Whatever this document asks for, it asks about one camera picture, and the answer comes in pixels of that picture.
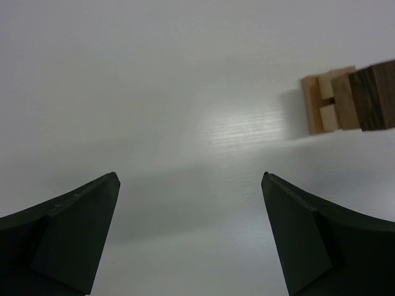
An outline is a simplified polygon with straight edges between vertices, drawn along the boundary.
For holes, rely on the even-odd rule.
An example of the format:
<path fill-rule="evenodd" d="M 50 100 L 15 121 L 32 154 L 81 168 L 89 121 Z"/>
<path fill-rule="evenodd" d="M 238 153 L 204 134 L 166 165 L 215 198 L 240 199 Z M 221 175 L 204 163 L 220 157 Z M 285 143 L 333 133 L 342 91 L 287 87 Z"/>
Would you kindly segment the dark wood arch block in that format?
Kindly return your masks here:
<path fill-rule="evenodd" d="M 349 75 L 352 98 L 363 131 L 394 128 L 394 61 L 362 68 Z"/>

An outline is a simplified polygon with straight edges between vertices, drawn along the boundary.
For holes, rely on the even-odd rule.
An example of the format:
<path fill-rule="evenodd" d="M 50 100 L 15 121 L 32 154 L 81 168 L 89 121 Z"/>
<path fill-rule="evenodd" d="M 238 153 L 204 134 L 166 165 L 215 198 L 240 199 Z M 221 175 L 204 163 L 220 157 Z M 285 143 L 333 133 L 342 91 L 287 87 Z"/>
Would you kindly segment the small light wood cube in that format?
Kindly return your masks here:
<path fill-rule="evenodd" d="M 325 132 L 333 132 L 341 129 L 336 106 L 334 104 L 321 107 L 320 116 L 322 119 L 323 130 Z"/>
<path fill-rule="evenodd" d="M 339 76 L 345 75 L 347 73 L 352 73 L 356 70 L 355 66 L 337 68 L 330 70 L 328 72 L 318 75 L 318 84 L 320 87 L 320 94 L 323 100 L 331 99 L 333 97 L 333 90 L 331 86 L 331 81 Z"/>

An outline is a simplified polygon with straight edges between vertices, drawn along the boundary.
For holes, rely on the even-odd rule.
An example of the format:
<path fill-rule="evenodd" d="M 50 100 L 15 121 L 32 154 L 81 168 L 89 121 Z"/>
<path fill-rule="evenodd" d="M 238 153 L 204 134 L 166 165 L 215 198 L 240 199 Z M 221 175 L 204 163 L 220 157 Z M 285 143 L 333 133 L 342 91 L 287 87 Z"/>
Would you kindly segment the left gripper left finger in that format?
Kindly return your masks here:
<path fill-rule="evenodd" d="M 89 295 L 117 204 L 105 174 L 1 218 L 1 295 Z"/>

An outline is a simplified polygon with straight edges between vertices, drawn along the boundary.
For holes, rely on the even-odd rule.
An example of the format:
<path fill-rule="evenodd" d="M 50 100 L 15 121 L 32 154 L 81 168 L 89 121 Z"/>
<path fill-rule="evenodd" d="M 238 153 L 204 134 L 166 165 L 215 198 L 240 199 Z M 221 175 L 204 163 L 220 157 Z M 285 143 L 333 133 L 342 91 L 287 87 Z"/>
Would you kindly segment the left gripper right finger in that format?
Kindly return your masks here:
<path fill-rule="evenodd" d="M 264 173 L 262 192 L 289 295 L 394 295 L 394 223 Z"/>

